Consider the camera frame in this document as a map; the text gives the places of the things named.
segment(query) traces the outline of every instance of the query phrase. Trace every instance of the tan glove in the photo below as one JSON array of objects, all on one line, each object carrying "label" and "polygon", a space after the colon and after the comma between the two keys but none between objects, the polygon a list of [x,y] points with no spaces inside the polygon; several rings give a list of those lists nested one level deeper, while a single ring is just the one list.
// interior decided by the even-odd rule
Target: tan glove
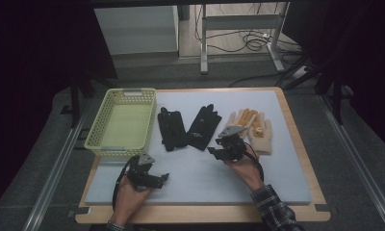
[{"label": "tan glove", "polygon": [[265,114],[259,113],[249,128],[250,145],[257,154],[271,154],[271,123]]},{"label": "tan glove", "polygon": [[238,112],[238,116],[236,116],[236,113],[233,112],[229,117],[228,121],[226,122],[225,127],[229,127],[229,126],[245,127],[246,130],[240,133],[240,137],[243,139],[246,136],[246,133],[248,132],[248,128],[250,124],[252,124],[256,115],[258,115],[258,112],[256,112],[255,110],[249,110],[249,109],[240,110]]}]

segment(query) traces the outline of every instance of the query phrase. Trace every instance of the person's right hand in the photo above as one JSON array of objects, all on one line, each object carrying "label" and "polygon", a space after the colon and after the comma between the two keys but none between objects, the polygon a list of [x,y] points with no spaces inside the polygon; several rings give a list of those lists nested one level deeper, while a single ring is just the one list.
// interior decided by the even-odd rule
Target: person's right hand
[{"label": "person's right hand", "polygon": [[[255,158],[259,158],[258,154],[255,154],[249,146],[246,146],[246,152],[253,155]],[[239,161],[223,161],[229,166],[235,174],[237,174],[244,182],[249,186],[252,191],[258,190],[265,186],[261,180],[258,168],[253,164],[247,156],[243,156]]]}]

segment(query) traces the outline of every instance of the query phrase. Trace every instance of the black glove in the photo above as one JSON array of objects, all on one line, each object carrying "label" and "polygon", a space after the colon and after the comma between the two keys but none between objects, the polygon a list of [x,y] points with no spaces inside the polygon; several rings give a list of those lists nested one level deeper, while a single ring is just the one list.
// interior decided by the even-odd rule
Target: black glove
[{"label": "black glove", "polygon": [[210,104],[199,110],[198,115],[187,133],[190,146],[196,147],[199,150],[205,150],[207,147],[222,119],[222,117],[218,115],[218,112],[213,112],[213,109],[214,105]]},{"label": "black glove", "polygon": [[169,112],[163,107],[157,118],[163,137],[162,144],[165,145],[166,151],[172,151],[174,147],[187,146],[187,133],[180,112]]}]

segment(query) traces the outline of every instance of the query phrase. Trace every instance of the human hand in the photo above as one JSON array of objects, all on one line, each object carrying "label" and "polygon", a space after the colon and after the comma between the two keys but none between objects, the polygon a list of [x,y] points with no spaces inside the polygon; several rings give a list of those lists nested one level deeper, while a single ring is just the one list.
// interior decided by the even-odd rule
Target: human hand
[{"label": "human hand", "polygon": [[154,189],[152,188],[146,188],[142,192],[136,191],[127,175],[124,175],[119,183],[115,211],[110,221],[124,226],[127,219],[138,211],[142,203],[153,191]]},{"label": "human hand", "polygon": [[[259,158],[259,155],[252,151],[248,145],[246,146],[246,152],[255,157]],[[229,166],[235,174],[237,174],[244,182],[249,186],[252,191],[258,190],[265,186],[261,180],[260,172],[254,165],[253,161],[247,156],[243,156],[239,161],[223,161]]]}]

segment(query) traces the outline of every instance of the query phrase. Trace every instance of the basket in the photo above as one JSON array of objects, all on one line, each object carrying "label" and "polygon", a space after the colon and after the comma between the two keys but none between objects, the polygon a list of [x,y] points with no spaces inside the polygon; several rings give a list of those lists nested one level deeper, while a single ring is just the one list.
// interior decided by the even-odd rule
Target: basket
[{"label": "basket", "polygon": [[90,128],[85,148],[97,156],[135,156],[150,143],[154,89],[110,89]]}]

